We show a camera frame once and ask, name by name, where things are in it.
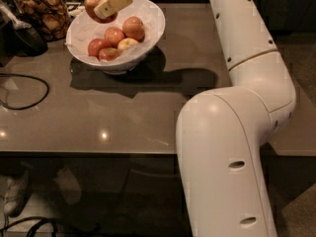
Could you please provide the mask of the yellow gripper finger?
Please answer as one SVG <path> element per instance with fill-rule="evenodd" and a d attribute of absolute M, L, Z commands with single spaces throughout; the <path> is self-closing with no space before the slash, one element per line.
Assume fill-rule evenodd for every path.
<path fill-rule="evenodd" d="M 132 2 L 133 0 L 101 0 L 94 8 L 94 13 L 98 18 L 106 19 L 129 6 Z"/>

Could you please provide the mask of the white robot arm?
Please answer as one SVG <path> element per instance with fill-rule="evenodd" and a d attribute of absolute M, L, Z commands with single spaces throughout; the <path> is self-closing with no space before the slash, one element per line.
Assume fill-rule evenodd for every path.
<path fill-rule="evenodd" d="M 194 237 L 277 237 L 260 148 L 296 105 L 253 0 L 209 0 L 231 84 L 182 107 L 176 147 Z"/>

